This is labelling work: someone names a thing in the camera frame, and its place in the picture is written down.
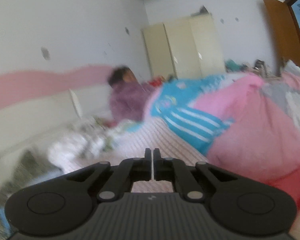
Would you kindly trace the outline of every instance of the door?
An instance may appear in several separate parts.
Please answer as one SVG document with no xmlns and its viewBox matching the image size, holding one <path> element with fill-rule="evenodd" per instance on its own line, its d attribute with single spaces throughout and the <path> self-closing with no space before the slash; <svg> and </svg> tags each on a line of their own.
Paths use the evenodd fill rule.
<svg viewBox="0 0 300 240">
<path fill-rule="evenodd" d="M 143 29 L 152 75 L 175 76 L 168 38 L 163 23 Z"/>
<path fill-rule="evenodd" d="M 263 0 L 269 15 L 280 58 L 291 59 L 300 67 L 300 39 L 287 4 L 278 0 Z"/>
<path fill-rule="evenodd" d="M 217 30 L 210 14 L 189 18 L 202 75 L 225 73 L 225 63 Z"/>
<path fill-rule="evenodd" d="M 164 23 L 178 78 L 201 78 L 197 48 L 188 18 Z"/>
</svg>

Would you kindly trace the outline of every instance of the purple sweater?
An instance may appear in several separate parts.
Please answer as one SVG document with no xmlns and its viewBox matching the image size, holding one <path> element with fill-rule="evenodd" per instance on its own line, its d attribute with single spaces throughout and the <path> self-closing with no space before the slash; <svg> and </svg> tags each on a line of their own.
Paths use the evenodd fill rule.
<svg viewBox="0 0 300 240">
<path fill-rule="evenodd" d="M 110 110 L 113 118 L 120 122 L 123 119 L 141 121 L 143 109 L 155 88 L 147 83 L 119 82 L 113 86 L 110 96 Z"/>
</svg>

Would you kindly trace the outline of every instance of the child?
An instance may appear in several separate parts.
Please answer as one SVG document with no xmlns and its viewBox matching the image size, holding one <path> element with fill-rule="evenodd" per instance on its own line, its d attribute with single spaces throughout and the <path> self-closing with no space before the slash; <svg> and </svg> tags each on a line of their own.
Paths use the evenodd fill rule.
<svg viewBox="0 0 300 240">
<path fill-rule="evenodd" d="M 113 118 L 142 121 L 145 104 L 155 88 L 147 83 L 139 84 L 133 72 L 127 66 L 120 66 L 108 78 L 112 87 L 110 110 Z"/>
</svg>

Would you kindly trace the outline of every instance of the beige wardrobe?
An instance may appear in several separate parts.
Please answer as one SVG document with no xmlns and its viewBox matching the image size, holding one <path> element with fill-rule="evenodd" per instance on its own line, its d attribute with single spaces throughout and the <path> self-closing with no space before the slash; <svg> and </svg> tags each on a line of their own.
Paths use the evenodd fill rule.
<svg viewBox="0 0 300 240">
<path fill-rule="evenodd" d="M 153 76 L 201 78 L 226 71 L 210 14 L 148 26 L 143 35 Z"/>
</svg>

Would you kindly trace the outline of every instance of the black hair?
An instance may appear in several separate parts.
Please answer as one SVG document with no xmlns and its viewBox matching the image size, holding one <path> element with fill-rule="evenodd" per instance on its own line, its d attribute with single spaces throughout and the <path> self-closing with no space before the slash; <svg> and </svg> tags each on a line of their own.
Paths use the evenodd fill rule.
<svg viewBox="0 0 300 240">
<path fill-rule="evenodd" d="M 128 70 L 130 70 L 130 68 L 128 68 L 126 65 L 115 68 L 112 71 L 111 76 L 108 78 L 109 85 L 113 87 L 114 84 L 123 81 L 123 76 Z"/>
</svg>

